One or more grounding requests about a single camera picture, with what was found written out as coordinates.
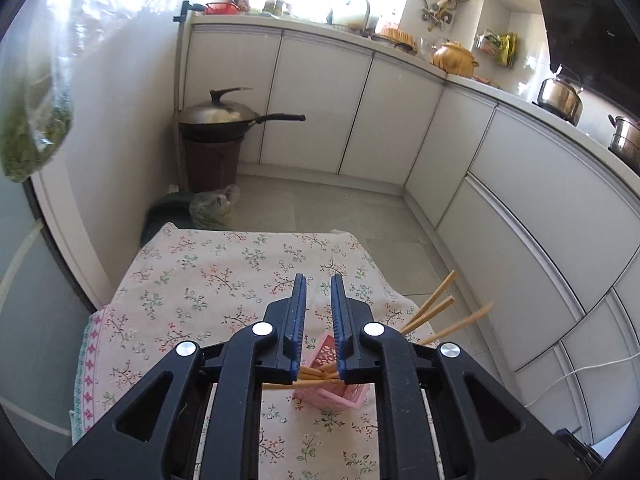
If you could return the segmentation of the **wooden chopstick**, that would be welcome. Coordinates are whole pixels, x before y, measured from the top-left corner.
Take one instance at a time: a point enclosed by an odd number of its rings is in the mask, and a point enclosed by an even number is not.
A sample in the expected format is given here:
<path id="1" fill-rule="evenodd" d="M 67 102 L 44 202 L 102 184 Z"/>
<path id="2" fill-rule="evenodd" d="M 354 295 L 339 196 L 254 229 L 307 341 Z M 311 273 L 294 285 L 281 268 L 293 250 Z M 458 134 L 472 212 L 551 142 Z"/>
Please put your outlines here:
<path id="1" fill-rule="evenodd" d="M 295 389 L 318 389 L 328 388 L 333 386 L 343 387 L 345 385 L 339 379 L 332 380 L 296 380 L 292 384 L 272 384 L 271 382 L 264 382 L 262 388 L 264 390 L 295 390 Z"/>
<path id="2" fill-rule="evenodd" d="M 337 378 L 338 373 L 335 362 L 326 363 L 320 367 L 302 366 L 298 372 L 299 380 L 332 380 Z"/>
<path id="3" fill-rule="evenodd" d="M 423 314 L 425 311 L 427 311 L 429 308 L 432 308 L 434 306 L 436 306 L 436 304 L 438 304 L 439 298 L 440 296 L 442 296 L 442 294 L 444 292 L 447 291 L 447 289 L 454 284 L 454 280 L 457 277 L 457 271 L 456 270 L 452 270 L 449 272 L 449 274 L 446 276 L 446 278 L 440 283 L 440 285 L 436 288 L 436 290 L 431 294 L 431 296 L 429 296 L 427 298 L 427 300 L 424 302 L 424 304 L 422 304 L 422 306 L 416 311 L 416 313 L 413 315 L 412 318 L 410 318 L 409 322 L 411 322 L 412 320 L 414 320 L 415 318 L 417 318 L 420 314 Z"/>
<path id="4" fill-rule="evenodd" d="M 472 313 L 465 318 L 451 324 L 450 326 L 440 330 L 438 333 L 429 336 L 425 339 L 419 341 L 421 346 L 428 346 L 429 344 L 434 344 L 436 341 L 442 341 L 446 336 L 449 336 L 458 330 L 461 330 L 463 327 L 476 323 L 481 318 L 484 318 L 494 307 L 494 303 L 490 302 L 489 304 L 485 304 L 483 307 L 479 308 L 477 311 Z"/>
<path id="5" fill-rule="evenodd" d="M 455 302 L 456 302 L 456 300 L 454 299 L 454 296 L 448 296 L 446 299 L 444 299 L 441 302 L 439 302 L 438 304 L 436 304 L 436 306 L 434 306 L 432 308 L 429 308 L 423 314 L 420 314 L 417 318 L 415 318 L 414 320 L 409 322 L 405 327 L 403 327 L 400 330 L 400 332 L 403 335 L 408 335 L 408 334 L 414 332 L 415 330 L 417 330 L 419 327 L 421 327 L 422 325 L 424 325 L 428 321 L 431 321 L 432 318 L 434 318 L 435 316 L 437 316 L 437 315 L 441 314 L 442 312 L 444 312 L 445 310 L 447 310 Z"/>

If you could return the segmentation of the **pink perforated utensil basket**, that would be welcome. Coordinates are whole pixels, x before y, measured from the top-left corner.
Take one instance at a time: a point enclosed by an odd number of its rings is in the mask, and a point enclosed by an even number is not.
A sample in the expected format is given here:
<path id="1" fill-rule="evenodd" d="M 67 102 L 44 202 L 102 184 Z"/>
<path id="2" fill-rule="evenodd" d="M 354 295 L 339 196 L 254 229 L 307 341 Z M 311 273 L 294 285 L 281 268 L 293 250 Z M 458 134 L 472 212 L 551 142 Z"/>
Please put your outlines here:
<path id="1" fill-rule="evenodd" d="M 334 339 L 325 333 L 317 341 L 316 348 L 305 359 L 306 367 L 318 370 L 334 360 Z M 295 389 L 293 398 L 323 411 L 341 412 L 359 410 L 369 392 L 368 385 L 331 384 L 314 388 Z"/>

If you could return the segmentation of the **floral tablecloth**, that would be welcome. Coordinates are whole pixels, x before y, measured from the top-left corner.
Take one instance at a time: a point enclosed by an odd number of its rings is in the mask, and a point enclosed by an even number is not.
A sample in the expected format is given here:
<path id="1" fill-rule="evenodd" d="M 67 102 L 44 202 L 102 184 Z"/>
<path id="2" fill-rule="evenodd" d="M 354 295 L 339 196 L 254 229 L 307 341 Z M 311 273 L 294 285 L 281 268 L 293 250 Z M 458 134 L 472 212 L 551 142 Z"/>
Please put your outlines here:
<path id="1" fill-rule="evenodd" d="M 414 303 L 396 292 L 352 234 L 251 233 L 164 226 L 138 252 L 112 301 L 91 315 L 80 347 L 72 436 L 81 438 L 179 342 L 209 346 L 259 321 L 307 281 L 303 359 L 332 356 L 330 281 L 366 302 L 380 323 L 401 328 Z M 373 390 L 356 408 L 316 408 L 291 390 L 262 397 L 259 474 L 264 479 L 378 478 Z"/>

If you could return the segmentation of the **clear plastic bag on floor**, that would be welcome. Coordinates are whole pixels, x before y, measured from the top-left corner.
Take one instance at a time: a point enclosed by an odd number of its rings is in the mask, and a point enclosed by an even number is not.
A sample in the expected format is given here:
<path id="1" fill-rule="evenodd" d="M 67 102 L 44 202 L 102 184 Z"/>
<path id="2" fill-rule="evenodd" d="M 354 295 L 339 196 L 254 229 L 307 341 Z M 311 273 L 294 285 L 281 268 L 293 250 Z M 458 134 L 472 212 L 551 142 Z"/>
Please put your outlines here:
<path id="1" fill-rule="evenodd" d="M 235 184 L 221 190 L 196 193 L 189 205 L 194 226 L 209 231 L 227 229 L 240 196 L 240 188 Z"/>

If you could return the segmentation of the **dark brown bin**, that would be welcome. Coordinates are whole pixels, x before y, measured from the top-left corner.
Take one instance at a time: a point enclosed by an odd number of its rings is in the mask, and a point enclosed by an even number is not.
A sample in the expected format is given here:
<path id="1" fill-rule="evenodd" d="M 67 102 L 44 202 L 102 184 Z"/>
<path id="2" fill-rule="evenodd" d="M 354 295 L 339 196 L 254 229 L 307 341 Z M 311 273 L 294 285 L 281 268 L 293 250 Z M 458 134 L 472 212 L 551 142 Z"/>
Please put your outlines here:
<path id="1" fill-rule="evenodd" d="M 191 192 L 222 190 L 235 184 L 245 134 L 191 132 L 181 136 Z"/>

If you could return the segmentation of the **black wok with lid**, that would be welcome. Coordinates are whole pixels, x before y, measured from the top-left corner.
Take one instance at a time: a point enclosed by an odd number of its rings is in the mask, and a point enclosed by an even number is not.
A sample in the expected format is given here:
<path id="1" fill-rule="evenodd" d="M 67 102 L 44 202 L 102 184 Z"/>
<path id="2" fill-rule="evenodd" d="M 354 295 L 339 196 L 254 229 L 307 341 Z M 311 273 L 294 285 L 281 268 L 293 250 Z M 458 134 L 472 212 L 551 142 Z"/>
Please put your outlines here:
<path id="1" fill-rule="evenodd" d="M 193 142 L 229 142 L 242 140 L 247 131 L 264 122 L 304 122 L 305 115 L 274 113 L 261 115 L 249 106 L 226 101 L 227 93 L 248 90 L 236 87 L 210 90 L 209 100 L 184 108 L 178 115 L 178 127 L 186 140 Z"/>

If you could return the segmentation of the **yellow ceramic pot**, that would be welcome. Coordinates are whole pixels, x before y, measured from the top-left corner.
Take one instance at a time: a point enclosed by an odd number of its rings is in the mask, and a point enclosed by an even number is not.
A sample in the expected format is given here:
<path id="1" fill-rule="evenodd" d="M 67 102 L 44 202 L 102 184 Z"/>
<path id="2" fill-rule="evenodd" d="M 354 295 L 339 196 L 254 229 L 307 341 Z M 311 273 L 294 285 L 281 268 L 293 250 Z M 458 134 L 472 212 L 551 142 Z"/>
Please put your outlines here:
<path id="1" fill-rule="evenodd" d="M 433 54 L 432 64 L 447 74 L 473 78 L 478 67 L 474 55 L 457 42 L 445 42 Z"/>

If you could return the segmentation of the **red basket on counter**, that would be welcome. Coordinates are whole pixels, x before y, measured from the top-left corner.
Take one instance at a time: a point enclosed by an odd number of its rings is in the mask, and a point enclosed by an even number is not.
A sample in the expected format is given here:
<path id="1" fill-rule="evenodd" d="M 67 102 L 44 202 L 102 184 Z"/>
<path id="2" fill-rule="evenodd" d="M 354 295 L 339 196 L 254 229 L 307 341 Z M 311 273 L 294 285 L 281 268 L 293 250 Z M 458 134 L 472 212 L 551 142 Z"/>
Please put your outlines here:
<path id="1" fill-rule="evenodd" d="M 238 15 L 241 9 L 233 2 L 206 3 L 204 13 L 206 15 Z"/>

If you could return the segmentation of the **bag of green vegetables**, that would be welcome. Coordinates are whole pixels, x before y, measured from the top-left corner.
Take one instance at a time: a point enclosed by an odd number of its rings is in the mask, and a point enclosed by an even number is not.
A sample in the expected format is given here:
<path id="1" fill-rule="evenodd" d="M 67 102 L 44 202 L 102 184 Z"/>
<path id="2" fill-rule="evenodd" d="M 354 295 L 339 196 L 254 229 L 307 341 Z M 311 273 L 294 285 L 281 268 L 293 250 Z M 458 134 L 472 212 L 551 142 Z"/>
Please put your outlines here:
<path id="1" fill-rule="evenodd" d="M 1 169 L 22 183 L 72 128 L 70 0 L 27 0 L 1 41 Z"/>

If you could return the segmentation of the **steel pot with lid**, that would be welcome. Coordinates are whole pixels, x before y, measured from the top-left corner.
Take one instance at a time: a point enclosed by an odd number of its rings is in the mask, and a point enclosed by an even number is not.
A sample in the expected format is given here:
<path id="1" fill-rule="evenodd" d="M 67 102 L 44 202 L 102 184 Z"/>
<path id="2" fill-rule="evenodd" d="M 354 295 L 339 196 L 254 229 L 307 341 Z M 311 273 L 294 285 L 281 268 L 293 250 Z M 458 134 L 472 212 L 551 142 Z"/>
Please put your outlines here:
<path id="1" fill-rule="evenodd" d="M 564 70 L 560 64 L 553 76 L 541 83 L 535 103 L 577 127 L 584 107 L 580 98 L 583 91 L 584 86 L 579 76 L 572 70 Z"/>

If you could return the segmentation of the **yellow green snack packets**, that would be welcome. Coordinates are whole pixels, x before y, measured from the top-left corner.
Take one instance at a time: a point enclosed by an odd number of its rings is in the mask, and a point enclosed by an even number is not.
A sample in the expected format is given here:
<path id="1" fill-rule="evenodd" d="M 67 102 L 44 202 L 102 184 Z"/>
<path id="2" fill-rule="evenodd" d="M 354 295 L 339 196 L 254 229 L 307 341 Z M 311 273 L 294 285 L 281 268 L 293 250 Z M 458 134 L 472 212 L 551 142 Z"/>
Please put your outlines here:
<path id="1" fill-rule="evenodd" d="M 486 28 L 476 36 L 475 47 L 490 56 L 498 65 L 512 67 L 518 53 L 518 34 L 507 32 L 498 35 Z"/>

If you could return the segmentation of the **large steel stockpot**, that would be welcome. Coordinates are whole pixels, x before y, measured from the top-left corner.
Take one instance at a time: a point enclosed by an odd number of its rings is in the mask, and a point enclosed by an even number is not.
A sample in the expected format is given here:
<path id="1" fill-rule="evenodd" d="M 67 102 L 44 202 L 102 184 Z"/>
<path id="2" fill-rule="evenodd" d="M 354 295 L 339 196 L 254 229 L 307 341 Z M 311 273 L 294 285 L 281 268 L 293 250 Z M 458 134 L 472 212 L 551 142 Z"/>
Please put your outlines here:
<path id="1" fill-rule="evenodd" d="M 639 123 L 624 116 L 608 115 L 614 134 L 608 149 L 636 174 L 640 174 Z"/>

